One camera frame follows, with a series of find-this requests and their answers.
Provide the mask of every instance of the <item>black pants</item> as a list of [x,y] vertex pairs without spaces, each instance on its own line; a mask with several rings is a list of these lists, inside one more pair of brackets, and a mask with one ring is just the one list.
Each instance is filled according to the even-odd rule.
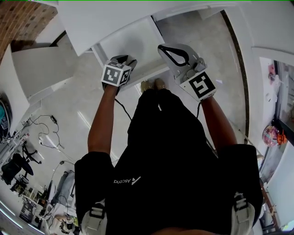
[[167,89],[159,91],[148,89],[142,94],[128,134],[128,144],[143,139],[167,136],[185,138],[186,142],[191,135],[193,135],[194,143],[200,141],[206,144],[202,124],[184,106],[180,98]]

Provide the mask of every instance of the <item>polished floor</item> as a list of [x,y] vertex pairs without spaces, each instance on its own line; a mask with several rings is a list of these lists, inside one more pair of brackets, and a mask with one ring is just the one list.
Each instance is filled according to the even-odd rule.
[[[219,102],[227,117],[244,131],[245,100],[242,77],[233,42],[221,14],[215,14],[203,21],[199,14],[194,11],[159,21],[157,26],[165,42],[188,44],[204,58],[209,72],[214,75],[214,79],[217,81],[218,90],[215,99]],[[35,116],[53,115],[56,118],[59,125],[60,144],[64,149],[59,146],[58,148],[63,151],[60,152],[57,149],[39,144],[39,136],[43,136],[44,143],[49,146],[58,144],[58,137],[52,132],[57,131],[57,126],[49,117],[39,119],[39,123],[45,123],[49,127],[50,133],[48,136],[42,134],[47,131],[44,125],[41,125],[43,130],[38,125],[31,127],[29,141],[38,150],[38,158],[43,162],[41,165],[32,164],[34,176],[31,177],[30,181],[36,187],[48,185],[54,172],[53,180],[58,184],[64,170],[74,170],[73,164],[66,162],[55,171],[59,162],[61,160],[76,162],[87,153],[89,129],[103,95],[100,82],[102,68],[94,54],[84,53],[77,57],[67,36],[59,41],[58,45],[60,50],[63,51],[68,65],[74,70],[74,76],[68,79],[65,84],[62,84],[59,90],[42,101],[42,108]],[[168,72],[162,78],[167,83],[167,87],[182,99],[192,113],[196,114],[198,103],[174,83]],[[132,117],[139,97],[138,89],[132,87],[119,93],[117,99],[124,104]],[[208,139],[211,141],[202,110],[199,119],[204,125]],[[175,120],[175,123],[181,121],[184,122],[184,120]],[[129,124],[128,116],[122,107],[115,103],[111,149],[111,158],[114,165],[127,146]],[[148,124],[143,123],[142,131],[147,127]],[[238,142],[243,143],[243,137],[237,130],[236,135]]]

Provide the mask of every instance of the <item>open drawer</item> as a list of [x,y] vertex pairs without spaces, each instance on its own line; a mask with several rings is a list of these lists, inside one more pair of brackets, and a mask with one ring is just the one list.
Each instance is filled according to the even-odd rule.
[[130,55],[138,61],[130,81],[121,88],[125,90],[141,81],[158,77],[169,69],[157,52],[157,46],[162,43],[164,40],[153,19],[146,17],[107,36],[92,50],[102,67],[108,59],[117,55]]

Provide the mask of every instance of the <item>shoe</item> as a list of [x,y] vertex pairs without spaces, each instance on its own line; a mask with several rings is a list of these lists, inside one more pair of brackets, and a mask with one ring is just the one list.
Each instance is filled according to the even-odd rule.
[[165,83],[160,78],[155,79],[154,87],[156,90],[166,89]]
[[148,80],[141,82],[141,92],[143,93],[148,89],[153,89],[152,84]]

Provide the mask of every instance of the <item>brick wall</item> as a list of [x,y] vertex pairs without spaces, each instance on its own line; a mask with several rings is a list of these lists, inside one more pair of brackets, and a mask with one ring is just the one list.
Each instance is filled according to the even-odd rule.
[[33,1],[1,2],[0,62],[10,43],[13,52],[29,48],[56,14],[55,7]]

